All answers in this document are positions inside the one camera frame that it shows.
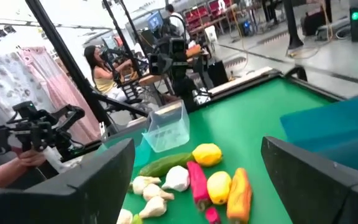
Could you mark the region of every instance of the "black camera rig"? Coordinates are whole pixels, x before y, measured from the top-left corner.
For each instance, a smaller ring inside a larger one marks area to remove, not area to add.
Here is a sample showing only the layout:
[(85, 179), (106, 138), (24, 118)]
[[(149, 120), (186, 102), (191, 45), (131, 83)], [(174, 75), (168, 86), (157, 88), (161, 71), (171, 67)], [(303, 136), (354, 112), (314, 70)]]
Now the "black camera rig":
[[(54, 113), (49, 113), (45, 110), (37, 110), (31, 101), (19, 103), (12, 109), (15, 115), (6, 124), (14, 124), (15, 127), (0, 126), (0, 154), (15, 150), (15, 147), (8, 142), (11, 135), (22, 143), (22, 152), (32, 148), (40, 152), (50, 146), (56, 147), (62, 157), (65, 157), (84, 148), (84, 146), (75, 147), (72, 144), (71, 134), (67, 132), (85, 115), (83, 109), (66, 105)], [(59, 124), (62, 116), (65, 116), (66, 120)]]
[[(199, 73), (206, 91), (197, 89), (194, 81), (186, 75), (189, 68)], [(173, 91), (185, 102), (188, 110), (197, 107), (193, 92), (210, 96), (203, 76), (207, 68), (208, 62), (204, 57), (195, 58), (191, 63), (187, 61), (186, 41), (181, 37), (162, 37), (158, 40), (154, 53), (149, 55), (150, 72), (154, 75), (167, 74), (172, 82)]]
[[(112, 71), (114, 81), (121, 86), (121, 76), (119, 72), (114, 68), (113, 63), (122, 64), (126, 60), (130, 60), (129, 54), (120, 48), (110, 49), (105, 47), (100, 53), (100, 58), (106, 62), (109, 69)], [(135, 61), (139, 64), (139, 69), (141, 72), (145, 72), (149, 66), (147, 62), (144, 62), (138, 58), (135, 58)]]

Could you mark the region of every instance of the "blue surface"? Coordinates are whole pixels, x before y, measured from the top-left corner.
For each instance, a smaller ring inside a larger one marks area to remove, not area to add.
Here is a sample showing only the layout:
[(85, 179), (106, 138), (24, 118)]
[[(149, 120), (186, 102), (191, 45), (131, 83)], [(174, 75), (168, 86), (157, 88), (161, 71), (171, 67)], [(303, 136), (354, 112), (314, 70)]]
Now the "blue surface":
[(358, 170), (358, 98), (280, 120), (288, 142)]
[(111, 136), (107, 141), (105, 141), (99, 149), (96, 151), (96, 156), (100, 155), (102, 152), (108, 150), (111, 146), (117, 144), (119, 141), (127, 138), (132, 138), (135, 143), (135, 162), (134, 167), (144, 166), (148, 163), (150, 159), (150, 153), (152, 152), (151, 146), (143, 138), (142, 133), (145, 133), (145, 129), (133, 130), (130, 133), (126, 133), (124, 136)]

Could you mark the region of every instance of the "green light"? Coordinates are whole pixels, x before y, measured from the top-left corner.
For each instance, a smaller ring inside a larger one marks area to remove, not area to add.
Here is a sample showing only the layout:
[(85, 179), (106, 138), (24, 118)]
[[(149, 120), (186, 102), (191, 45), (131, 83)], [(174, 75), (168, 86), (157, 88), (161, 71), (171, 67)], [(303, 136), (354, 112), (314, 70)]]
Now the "green light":
[(352, 20), (358, 20), (358, 12), (352, 13)]

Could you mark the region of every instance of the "clear plastic container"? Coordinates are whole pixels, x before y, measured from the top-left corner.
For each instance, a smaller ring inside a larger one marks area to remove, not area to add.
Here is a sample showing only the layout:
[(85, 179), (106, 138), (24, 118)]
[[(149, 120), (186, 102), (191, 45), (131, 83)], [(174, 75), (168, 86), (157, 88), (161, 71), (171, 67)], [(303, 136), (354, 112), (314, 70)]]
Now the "clear plastic container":
[(149, 113), (149, 130), (143, 137), (155, 152), (186, 144), (190, 140), (190, 124), (183, 100)]

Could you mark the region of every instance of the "lemon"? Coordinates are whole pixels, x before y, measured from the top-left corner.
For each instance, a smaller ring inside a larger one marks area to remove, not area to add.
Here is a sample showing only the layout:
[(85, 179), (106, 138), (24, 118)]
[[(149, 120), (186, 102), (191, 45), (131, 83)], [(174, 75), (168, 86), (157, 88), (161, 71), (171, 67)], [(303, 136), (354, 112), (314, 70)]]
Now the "lemon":
[(214, 166), (222, 161), (222, 150), (215, 144), (200, 144), (192, 152), (196, 162), (205, 167)]
[(215, 205), (223, 205), (229, 199), (231, 177), (227, 172), (214, 173), (206, 183), (209, 197)]

